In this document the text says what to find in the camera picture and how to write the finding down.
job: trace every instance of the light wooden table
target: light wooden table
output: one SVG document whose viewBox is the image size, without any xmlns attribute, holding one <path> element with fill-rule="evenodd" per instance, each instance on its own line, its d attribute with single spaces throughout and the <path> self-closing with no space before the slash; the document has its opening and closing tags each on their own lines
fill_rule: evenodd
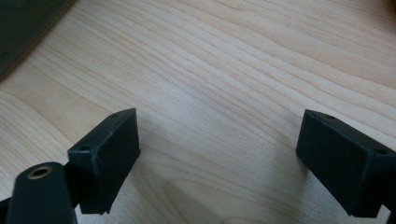
<svg viewBox="0 0 396 224">
<path fill-rule="evenodd" d="M 141 157 L 79 223 L 385 223 L 349 217 L 295 147 L 309 108 L 396 148 L 395 71 L 392 0 L 78 0 L 0 83 L 0 199 L 135 107 Z"/>
</svg>

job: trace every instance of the black plastic part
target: black plastic part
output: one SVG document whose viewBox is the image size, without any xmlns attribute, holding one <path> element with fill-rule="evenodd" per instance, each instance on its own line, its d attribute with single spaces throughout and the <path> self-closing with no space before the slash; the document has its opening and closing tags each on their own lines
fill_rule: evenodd
<svg viewBox="0 0 396 224">
<path fill-rule="evenodd" d="M 383 204 L 391 211 L 393 221 L 396 223 L 396 169 L 389 175 L 384 195 Z"/>
<path fill-rule="evenodd" d="M 139 154 L 135 109 L 107 117 L 68 150 L 69 182 L 77 183 L 70 189 L 82 213 L 109 213 Z"/>
<path fill-rule="evenodd" d="M 77 223 L 61 164 L 38 164 L 18 175 L 7 224 L 24 223 Z"/>
<path fill-rule="evenodd" d="M 0 79 L 69 0 L 0 0 Z"/>
<path fill-rule="evenodd" d="M 297 156 L 354 217 L 376 217 L 396 153 L 332 116 L 306 110 Z"/>
<path fill-rule="evenodd" d="M 394 212 L 390 213 L 387 224 L 396 224 L 396 214 Z"/>
<path fill-rule="evenodd" d="M 11 201 L 11 199 L 7 198 L 0 202 L 0 224 L 6 223 L 8 206 L 9 206 L 10 201 Z"/>
</svg>

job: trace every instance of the rectangular black block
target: rectangular black block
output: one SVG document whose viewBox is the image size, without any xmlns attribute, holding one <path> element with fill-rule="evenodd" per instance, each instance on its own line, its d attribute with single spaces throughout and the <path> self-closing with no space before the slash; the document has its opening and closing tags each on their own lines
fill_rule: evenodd
<svg viewBox="0 0 396 224">
<path fill-rule="evenodd" d="M 396 153 L 332 116 L 306 110 L 297 156 L 354 217 L 376 217 Z"/>
<path fill-rule="evenodd" d="M 136 110 L 115 113 L 68 150 L 70 176 L 79 182 L 81 212 L 109 212 L 126 176 L 140 155 Z"/>
</svg>

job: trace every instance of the wood grain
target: wood grain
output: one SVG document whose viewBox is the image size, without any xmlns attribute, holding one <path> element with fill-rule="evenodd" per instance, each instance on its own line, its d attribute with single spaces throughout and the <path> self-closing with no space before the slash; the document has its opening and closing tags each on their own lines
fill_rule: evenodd
<svg viewBox="0 0 396 224">
<path fill-rule="evenodd" d="M 396 148 L 395 40 L 392 0 L 79 0 L 0 83 L 0 198 L 135 107 L 142 155 L 79 223 L 385 223 L 348 217 L 295 147 L 309 108 Z"/>
</svg>

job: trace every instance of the black object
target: black object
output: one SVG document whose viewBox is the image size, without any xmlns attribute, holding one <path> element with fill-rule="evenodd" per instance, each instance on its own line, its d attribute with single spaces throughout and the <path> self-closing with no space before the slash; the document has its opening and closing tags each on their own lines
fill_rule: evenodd
<svg viewBox="0 0 396 224">
<path fill-rule="evenodd" d="M 396 153 L 345 124 L 305 110 L 297 156 L 354 217 L 395 212 Z"/>
<path fill-rule="evenodd" d="M 136 110 L 115 113 L 68 150 L 69 163 L 46 162 L 22 172 L 10 199 L 0 202 L 0 223 L 77 223 L 103 214 L 140 155 Z"/>
<path fill-rule="evenodd" d="M 0 79 L 70 0 L 0 0 Z"/>
</svg>

